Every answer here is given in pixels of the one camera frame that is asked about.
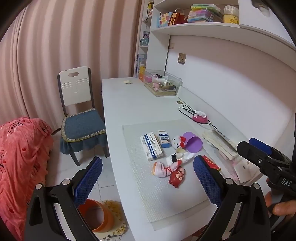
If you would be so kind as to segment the person's right hand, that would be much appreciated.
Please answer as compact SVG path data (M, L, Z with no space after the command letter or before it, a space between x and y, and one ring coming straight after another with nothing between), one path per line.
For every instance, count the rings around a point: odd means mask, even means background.
M265 196L265 202L267 207L270 207L271 204L271 191L268 192ZM293 217L296 211L296 201L290 200L276 204L273 207L272 213L277 216L289 216Z

